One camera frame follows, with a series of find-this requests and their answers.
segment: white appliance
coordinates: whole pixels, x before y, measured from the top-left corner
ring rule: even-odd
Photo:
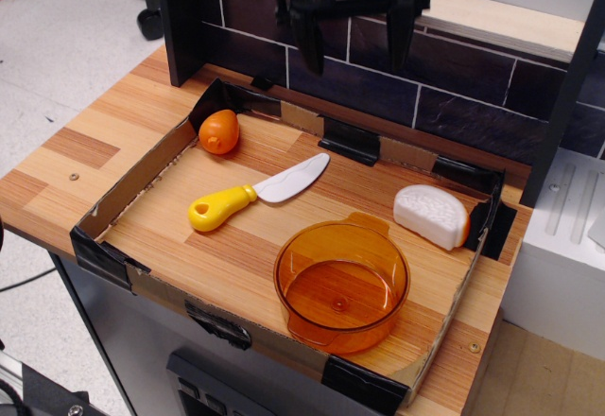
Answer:
[[[605,161],[560,149],[507,287],[504,318],[605,359],[605,249],[587,232],[605,210]]]

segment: brick wall backdrop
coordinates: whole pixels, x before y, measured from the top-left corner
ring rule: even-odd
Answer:
[[[396,123],[531,164],[566,63],[417,27],[403,70],[389,70],[381,18],[321,22],[325,64],[310,73],[275,0],[199,0],[208,62],[268,78]],[[603,155],[605,58],[585,84],[563,147]]]

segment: chair wheel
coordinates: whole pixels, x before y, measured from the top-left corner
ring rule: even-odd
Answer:
[[[148,41],[158,40],[164,35],[162,15],[159,11],[142,10],[136,18],[139,29]]]

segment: yellow knife handle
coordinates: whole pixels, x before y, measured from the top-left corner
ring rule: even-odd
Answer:
[[[189,206],[189,222],[200,232],[210,232],[256,197],[256,191],[247,184],[204,196]]]

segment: gray floor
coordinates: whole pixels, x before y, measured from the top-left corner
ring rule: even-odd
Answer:
[[[0,0],[0,177],[163,44],[136,25],[145,0]],[[7,233],[0,287],[52,268]],[[112,416],[129,414],[61,278],[0,293],[6,352]]]

